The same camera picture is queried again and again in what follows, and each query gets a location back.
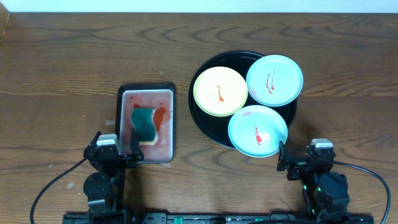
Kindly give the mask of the green yellow sponge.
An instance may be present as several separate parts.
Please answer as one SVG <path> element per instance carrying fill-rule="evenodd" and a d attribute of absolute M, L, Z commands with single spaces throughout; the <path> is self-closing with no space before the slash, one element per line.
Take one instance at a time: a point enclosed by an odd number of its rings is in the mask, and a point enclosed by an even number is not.
<path fill-rule="evenodd" d="M 132 111 L 131 122 L 136 130 L 139 144 L 151 145 L 157 140 L 157 130 L 154 123 L 155 109 L 135 108 Z"/>

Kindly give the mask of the yellow plate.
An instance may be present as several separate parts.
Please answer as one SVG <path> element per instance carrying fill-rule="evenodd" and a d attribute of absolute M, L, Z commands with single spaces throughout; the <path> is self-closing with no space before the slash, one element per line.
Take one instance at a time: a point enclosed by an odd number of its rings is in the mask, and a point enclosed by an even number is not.
<path fill-rule="evenodd" d="M 245 79 L 232 68 L 212 67 L 194 81 L 193 97 L 205 113 L 223 117 L 244 106 L 248 88 Z"/>

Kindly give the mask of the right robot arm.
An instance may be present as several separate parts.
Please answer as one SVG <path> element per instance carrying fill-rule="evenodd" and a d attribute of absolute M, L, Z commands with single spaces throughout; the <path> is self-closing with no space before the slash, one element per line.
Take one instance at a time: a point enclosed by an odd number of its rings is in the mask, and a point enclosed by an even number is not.
<path fill-rule="evenodd" d="M 333 143 L 313 139 L 306 147 L 307 157 L 293 157 L 283 142 L 279 143 L 277 171 L 287 171 L 288 180 L 303 183 L 305 216 L 318 223 L 342 221 L 350 202 L 345 175 L 332 172 L 335 153 Z"/>

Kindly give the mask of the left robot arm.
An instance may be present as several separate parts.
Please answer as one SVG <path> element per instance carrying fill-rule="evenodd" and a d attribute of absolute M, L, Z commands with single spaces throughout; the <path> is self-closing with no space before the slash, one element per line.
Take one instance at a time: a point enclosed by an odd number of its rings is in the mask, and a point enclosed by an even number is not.
<path fill-rule="evenodd" d="M 84 150 L 83 157 L 96 169 L 83 185 L 88 223 L 137 222 L 134 210 L 123 205 L 126 170 L 144 159 L 135 129 L 131 129 L 129 148 L 129 154 L 120 155 L 117 135 L 97 132 Z"/>

